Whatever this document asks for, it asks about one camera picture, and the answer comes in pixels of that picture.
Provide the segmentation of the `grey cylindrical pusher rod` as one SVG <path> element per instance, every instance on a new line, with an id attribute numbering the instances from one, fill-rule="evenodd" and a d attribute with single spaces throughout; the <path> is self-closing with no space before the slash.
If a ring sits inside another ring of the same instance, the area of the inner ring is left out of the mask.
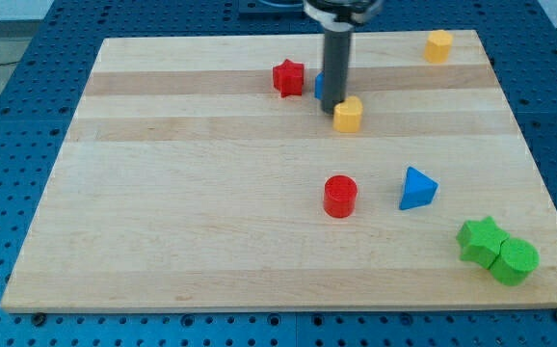
<path id="1" fill-rule="evenodd" d="M 346 97 L 350 50 L 354 26 L 334 23 L 324 26 L 321 110 L 332 114 Z"/>

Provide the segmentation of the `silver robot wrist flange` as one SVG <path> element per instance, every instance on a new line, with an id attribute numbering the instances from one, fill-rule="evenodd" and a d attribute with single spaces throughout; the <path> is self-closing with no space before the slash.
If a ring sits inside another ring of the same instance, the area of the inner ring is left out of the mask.
<path id="1" fill-rule="evenodd" d="M 320 24 L 346 23 L 361 26 L 383 8 L 384 0 L 304 0 L 304 12 Z"/>

